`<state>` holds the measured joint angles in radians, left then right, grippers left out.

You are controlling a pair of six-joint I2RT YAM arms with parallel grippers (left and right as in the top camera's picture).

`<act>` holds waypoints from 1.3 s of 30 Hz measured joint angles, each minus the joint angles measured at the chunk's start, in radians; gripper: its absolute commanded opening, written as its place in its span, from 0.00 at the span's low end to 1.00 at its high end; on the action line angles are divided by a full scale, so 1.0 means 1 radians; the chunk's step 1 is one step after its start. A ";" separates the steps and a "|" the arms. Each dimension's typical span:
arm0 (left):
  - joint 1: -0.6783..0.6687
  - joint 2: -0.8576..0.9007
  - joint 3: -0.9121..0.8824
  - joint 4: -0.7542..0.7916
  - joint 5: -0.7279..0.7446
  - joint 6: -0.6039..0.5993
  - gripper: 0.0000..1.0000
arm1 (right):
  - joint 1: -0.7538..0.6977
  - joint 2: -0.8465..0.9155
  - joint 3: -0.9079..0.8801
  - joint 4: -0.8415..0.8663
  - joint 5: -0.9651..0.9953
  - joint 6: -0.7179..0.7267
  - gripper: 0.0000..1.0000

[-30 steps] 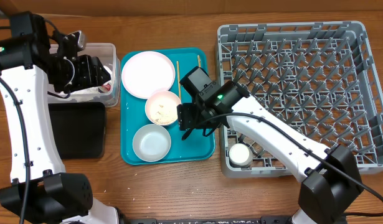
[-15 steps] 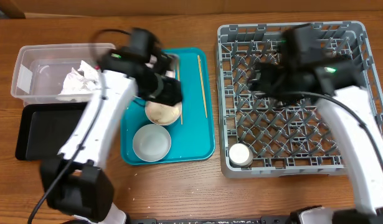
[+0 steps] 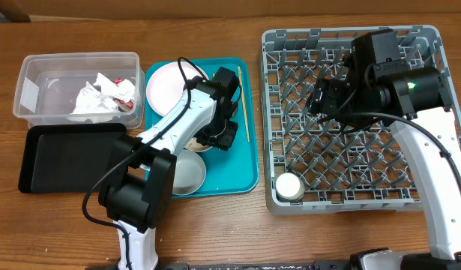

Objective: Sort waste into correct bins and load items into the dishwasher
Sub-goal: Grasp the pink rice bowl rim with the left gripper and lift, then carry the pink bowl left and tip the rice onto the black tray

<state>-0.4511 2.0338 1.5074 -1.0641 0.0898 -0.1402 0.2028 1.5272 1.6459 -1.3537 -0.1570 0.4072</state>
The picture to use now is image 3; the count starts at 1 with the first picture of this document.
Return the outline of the grey shallow bowl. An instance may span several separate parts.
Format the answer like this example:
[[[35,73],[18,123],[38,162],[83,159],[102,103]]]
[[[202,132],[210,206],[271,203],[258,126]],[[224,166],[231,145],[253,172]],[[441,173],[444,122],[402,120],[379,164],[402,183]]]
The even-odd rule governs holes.
[[[183,150],[177,156],[172,193],[189,195],[197,191],[206,177],[204,160],[195,152]]]

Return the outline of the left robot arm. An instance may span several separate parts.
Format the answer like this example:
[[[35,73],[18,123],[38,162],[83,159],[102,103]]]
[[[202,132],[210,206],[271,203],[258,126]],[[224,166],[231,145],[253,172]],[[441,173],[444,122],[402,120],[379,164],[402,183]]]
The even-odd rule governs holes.
[[[98,202],[119,234],[118,269],[154,269],[155,229],[172,198],[177,156],[191,139],[228,150],[238,124],[232,99],[240,85],[234,71],[221,67],[206,80],[186,81],[177,104],[152,128],[115,142]]]

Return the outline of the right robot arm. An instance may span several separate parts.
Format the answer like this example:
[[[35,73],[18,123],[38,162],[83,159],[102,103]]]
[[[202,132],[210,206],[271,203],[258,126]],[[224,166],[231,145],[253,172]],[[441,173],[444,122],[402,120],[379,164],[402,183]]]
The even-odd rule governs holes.
[[[345,80],[318,79],[307,101],[342,131],[381,122],[411,170],[429,236],[426,253],[378,248],[351,256],[351,269],[461,269],[461,150],[454,101],[435,67],[412,69],[392,29],[355,38],[343,58]]]

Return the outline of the white paper wrapper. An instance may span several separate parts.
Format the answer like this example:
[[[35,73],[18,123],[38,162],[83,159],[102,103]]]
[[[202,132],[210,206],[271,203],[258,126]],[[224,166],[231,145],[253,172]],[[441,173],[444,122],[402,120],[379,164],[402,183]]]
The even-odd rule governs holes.
[[[122,113],[135,107],[136,86],[128,79],[109,79],[97,74],[77,95],[73,114]]]

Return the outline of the pink bowl with rice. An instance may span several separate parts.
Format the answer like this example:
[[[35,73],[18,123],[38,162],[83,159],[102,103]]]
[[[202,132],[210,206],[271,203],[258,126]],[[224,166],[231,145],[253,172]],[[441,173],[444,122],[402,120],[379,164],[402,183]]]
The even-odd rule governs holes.
[[[211,149],[209,145],[202,145],[197,142],[196,138],[192,138],[185,146],[185,148],[192,152],[206,152]]]

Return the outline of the white cup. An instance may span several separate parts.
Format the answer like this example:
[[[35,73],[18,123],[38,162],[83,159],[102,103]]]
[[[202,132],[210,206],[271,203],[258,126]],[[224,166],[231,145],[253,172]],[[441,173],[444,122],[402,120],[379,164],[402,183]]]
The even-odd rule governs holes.
[[[277,197],[284,202],[297,202],[304,196],[304,184],[295,174],[285,172],[275,181]]]

